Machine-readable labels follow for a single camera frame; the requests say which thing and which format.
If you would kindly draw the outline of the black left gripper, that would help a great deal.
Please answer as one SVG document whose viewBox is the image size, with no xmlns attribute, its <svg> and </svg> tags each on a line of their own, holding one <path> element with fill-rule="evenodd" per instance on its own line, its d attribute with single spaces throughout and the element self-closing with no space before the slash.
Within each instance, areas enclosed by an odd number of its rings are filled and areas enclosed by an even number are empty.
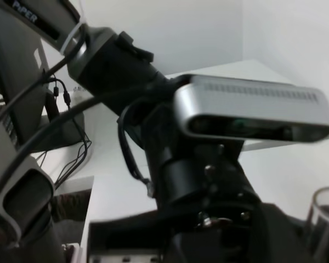
<svg viewBox="0 0 329 263">
<path fill-rule="evenodd" d="M 153 84 L 142 124 L 163 262 L 312 262 L 297 226 L 260 200 L 239 163 L 244 140 L 186 136 L 173 111 L 191 76 Z"/>
</svg>

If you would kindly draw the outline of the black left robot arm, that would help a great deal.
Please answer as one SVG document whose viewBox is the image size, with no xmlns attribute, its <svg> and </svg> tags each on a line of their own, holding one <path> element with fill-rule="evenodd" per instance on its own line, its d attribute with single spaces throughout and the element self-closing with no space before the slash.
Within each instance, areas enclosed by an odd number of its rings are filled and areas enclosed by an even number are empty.
<svg viewBox="0 0 329 263">
<path fill-rule="evenodd" d="M 264 203 L 239 163 L 245 140 L 314 142 L 327 134 L 303 110 L 316 95 L 273 82 L 185 74 L 166 78 L 125 32 L 88 28 L 69 75 L 118 116 L 129 174 L 156 210 L 92 223 L 88 261 L 312 262 L 295 225 Z"/>
</svg>

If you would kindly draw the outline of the grey robot arm link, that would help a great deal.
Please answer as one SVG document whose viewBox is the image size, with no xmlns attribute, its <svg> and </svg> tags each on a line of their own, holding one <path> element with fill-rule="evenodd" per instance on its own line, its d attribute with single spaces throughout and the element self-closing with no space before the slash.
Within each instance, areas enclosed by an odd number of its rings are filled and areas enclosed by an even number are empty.
<svg viewBox="0 0 329 263">
<path fill-rule="evenodd" d="M 9 119 L 0 106 L 0 262 L 65 262 L 50 211 L 52 180 L 30 155 L 8 169 L 19 155 Z"/>
</svg>

